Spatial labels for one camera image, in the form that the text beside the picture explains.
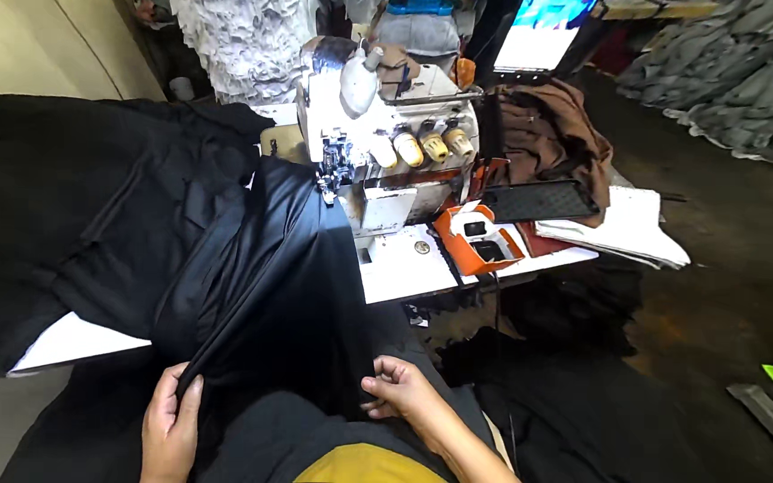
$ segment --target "hand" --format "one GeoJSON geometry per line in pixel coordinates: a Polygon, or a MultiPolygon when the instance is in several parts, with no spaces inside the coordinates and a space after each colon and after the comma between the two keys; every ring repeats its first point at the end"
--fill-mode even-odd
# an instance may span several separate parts
{"type": "Polygon", "coordinates": [[[142,422],[142,477],[140,483],[185,483],[196,458],[201,376],[184,393],[177,418],[174,395],[178,378],[188,363],[163,371],[142,422]]]}
{"type": "Polygon", "coordinates": [[[372,419],[399,417],[411,424],[426,446],[440,452],[438,435],[449,425],[463,425],[422,371],[397,357],[374,359],[376,377],[364,377],[362,389],[378,398],[361,405],[372,419]]]}

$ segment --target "black fabric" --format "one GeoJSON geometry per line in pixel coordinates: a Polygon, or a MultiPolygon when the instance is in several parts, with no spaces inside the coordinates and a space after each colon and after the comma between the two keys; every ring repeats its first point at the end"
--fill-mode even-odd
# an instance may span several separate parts
{"type": "Polygon", "coordinates": [[[642,265],[616,255],[557,267],[502,291],[502,313],[518,333],[559,350],[588,346],[618,356],[637,350],[625,336],[642,305],[642,265]]]}
{"type": "MultiPolygon", "coordinates": [[[[446,386],[398,303],[368,306],[362,320],[373,347],[370,364],[380,354],[416,364],[471,431],[494,448],[472,390],[446,386]]],[[[152,348],[79,364],[65,390],[26,432],[0,482],[136,483],[141,421],[162,367],[152,348]]],[[[398,419],[374,422],[361,419],[356,410],[342,413],[327,407],[325,401],[334,399],[328,393],[335,391],[329,372],[302,365],[290,379],[265,382],[254,372],[247,377],[235,385],[206,384],[191,480],[291,481],[338,445],[371,443],[411,457],[447,481],[455,481],[445,463],[425,448],[407,423],[398,419]],[[308,391],[305,398],[299,394],[301,389],[308,391]]]]}
{"type": "Polygon", "coordinates": [[[150,348],[76,365],[23,435],[0,481],[136,483],[142,418],[162,372],[150,348]]]}
{"type": "Polygon", "coordinates": [[[350,227],[311,169],[259,157],[269,126],[242,104],[0,96],[0,374],[73,310],[192,360],[183,387],[306,360],[344,389],[331,404],[369,401],[350,227]]]}
{"type": "Polygon", "coordinates": [[[490,327],[439,354],[447,381],[475,384],[525,483],[709,480],[670,396],[617,357],[552,352],[490,327]]]}
{"type": "MultiPolygon", "coordinates": [[[[59,264],[100,237],[112,205],[150,176],[165,176],[179,194],[188,175],[181,167],[228,160],[231,150],[237,169],[251,172],[258,155],[252,144],[269,126],[244,105],[0,95],[0,374],[49,324],[76,309],[51,287],[59,264]]],[[[129,303],[142,294],[133,295],[129,303]]],[[[149,335],[149,320],[112,323],[81,312],[92,322],[127,325],[130,335],[149,335]]]]}

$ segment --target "white fabric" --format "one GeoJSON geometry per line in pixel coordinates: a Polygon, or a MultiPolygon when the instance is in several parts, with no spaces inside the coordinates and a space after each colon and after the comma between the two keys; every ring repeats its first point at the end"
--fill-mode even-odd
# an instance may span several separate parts
{"type": "Polygon", "coordinates": [[[221,103],[293,102],[318,0],[171,0],[221,103]]]}
{"type": "Polygon", "coordinates": [[[691,263],[688,254],[661,231],[660,194],[625,186],[610,187],[610,207],[604,224],[589,228],[568,220],[536,222],[539,236],[619,254],[650,267],[681,268],[691,263]]]}

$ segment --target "cable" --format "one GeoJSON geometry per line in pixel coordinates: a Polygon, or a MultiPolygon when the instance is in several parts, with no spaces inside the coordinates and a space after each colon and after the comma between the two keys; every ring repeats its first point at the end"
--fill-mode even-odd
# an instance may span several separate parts
{"type": "Polygon", "coordinates": [[[95,52],[94,49],[92,49],[91,44],[85,38],[85,35],[82,35],[82,32],[79,31],[79,28],[76,27],[76,24],[72,20],[70,20],[70,16],[67,15],[67,11],[65,11],[64,7],[62,7],[61,4],[59,4],[59,0],[53,0],[53,1],[59,7],[59,10],[61,10],[62,15],[64,15],[64,18],[66,18],[67,21],[70,22],[70,27],[73,27],[73,29],[76,31],[76,34],[79,35],[79,38],[81,38],[82,41],[85,42],[85,47],[89,48],[89,51],[91,52],[91,54],[94,55],[94,59],[97,60],[97,63],[101,65],[101,69],[103,69],[103,72],[106,73],[106,78],[108,78],[109,82],[113,84],[113,88],[115,89],[115,92],[118,93],[121,100],[123,100],[123,95],[121,95],[121,90],[118,88],[118,85],[115,83],[115,80],[113,79],[112,75],[106,69],[106,66],[103,65],[101,58],[97,55],[97,52],[95,52]]]}

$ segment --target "gray fabric pile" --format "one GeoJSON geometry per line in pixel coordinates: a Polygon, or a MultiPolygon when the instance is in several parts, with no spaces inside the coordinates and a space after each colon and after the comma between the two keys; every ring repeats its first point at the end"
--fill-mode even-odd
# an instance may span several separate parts
{"type": "Polygon", "coordinates": [[[666,108],[693,135],[773,162],[773,0],[736,0],[665,28],[618,82],[620,93],[666,108]]]}

